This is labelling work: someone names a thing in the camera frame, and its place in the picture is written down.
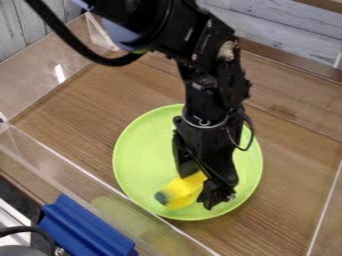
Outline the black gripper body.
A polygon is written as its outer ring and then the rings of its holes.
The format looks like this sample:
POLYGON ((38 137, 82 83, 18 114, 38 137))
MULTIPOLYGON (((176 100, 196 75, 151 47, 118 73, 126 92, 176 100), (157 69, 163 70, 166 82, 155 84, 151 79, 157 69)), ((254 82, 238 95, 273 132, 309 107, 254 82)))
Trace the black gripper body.
POLYGON ((242 129, 246 121, 246 112, 237 109, 218 120, 202 119, 192 115, 186 109, 182 115, 173 119, 174 135, 181 136, 189 146, 200 170, 209 179, 216 179, 229 185, 240 183, 238 171, 233 160, 241 146, 242 129))

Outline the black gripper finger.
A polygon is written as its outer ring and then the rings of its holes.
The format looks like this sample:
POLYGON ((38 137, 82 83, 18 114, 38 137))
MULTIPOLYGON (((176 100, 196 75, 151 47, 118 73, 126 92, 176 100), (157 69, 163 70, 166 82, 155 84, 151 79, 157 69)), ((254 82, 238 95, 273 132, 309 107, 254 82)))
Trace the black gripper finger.
POLYGON ((200 167, 196 163, 193 152, 181 136, 173 138, 173 155, 178 174, 185 179, 200 171, 200 167))
POLYGON ((212 210, 222 202, 230 201, 236 197, 236 186, 229 185, 216 179, 208 179, 204 182, 204 189, 197 201, 204 204, 208 210, 212 210))

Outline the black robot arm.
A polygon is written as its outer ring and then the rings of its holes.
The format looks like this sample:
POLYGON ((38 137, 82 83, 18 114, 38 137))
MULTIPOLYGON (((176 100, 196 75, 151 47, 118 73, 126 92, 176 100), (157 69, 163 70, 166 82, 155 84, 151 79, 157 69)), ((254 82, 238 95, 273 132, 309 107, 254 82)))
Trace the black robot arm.
POLYGON ((202 171, 197 201, 206 209, 237 195, 234 153, 245 128, 253 128, 244 101, 253 83, 241 64, 236 30, 197 0, 74 0, 103 20, 114 43, 127 51, 118 58, 94 52, 43 0, 25 0, 65 43, 93 62, 119 67, 157 51, 177 62, 186 89, 182 114, 174 118, 173 154, 180 176, 202 171))

